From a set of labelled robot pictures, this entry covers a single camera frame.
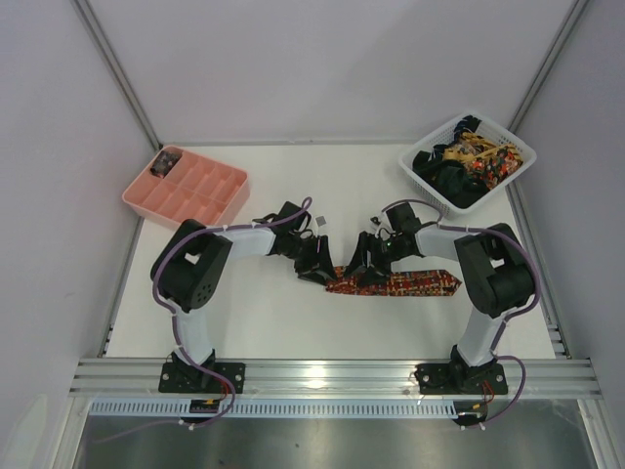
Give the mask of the red multicolour patterned tie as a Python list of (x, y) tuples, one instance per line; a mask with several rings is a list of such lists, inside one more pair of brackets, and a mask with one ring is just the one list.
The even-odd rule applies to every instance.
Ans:
[(447, 270), (392, 273), (380, 284), (358, 286), (357, 278), (344, 277), (344, 267), (337, 267), (337, 280), (328, 280), (325, 291), (350, 296), (446, 297), (453, 296), (462, 281)]

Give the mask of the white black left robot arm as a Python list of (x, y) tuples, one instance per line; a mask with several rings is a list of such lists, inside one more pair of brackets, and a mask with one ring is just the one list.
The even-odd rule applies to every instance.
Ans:
[(227, 262), (277, 255), (293, 262), (301, 280), (324, 285), (337, 278), (328, 236), (310, 228), (312, 202), (309, 196), (299, 205), (287, 201), (278, 212), (243, 225), (180, 224), (150, 271), (153, 299), (172, 320), (171, 376), (200, 383), (218, 377), (206, 318), (197, 311), (215, 294)]

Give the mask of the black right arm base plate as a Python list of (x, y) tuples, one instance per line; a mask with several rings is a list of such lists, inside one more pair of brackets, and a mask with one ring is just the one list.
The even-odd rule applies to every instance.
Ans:
[(503, 396), (509, 392), (504, 368), (498, 362), (466, 367), (459, 362), (418, 364), (415, 379), (423, 395)]

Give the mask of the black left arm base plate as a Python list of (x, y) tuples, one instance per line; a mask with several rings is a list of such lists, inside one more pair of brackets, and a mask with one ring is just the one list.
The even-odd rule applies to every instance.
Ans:
[[(207, 362), (206, 365), (229, 380), (236, 394), (243, 392), (246, 372), (244, 362), (217, 361)], [(215, 377), (174, 356), (162, 365), (158, 392), (163, 394), (220, 394), (222, 384)]]

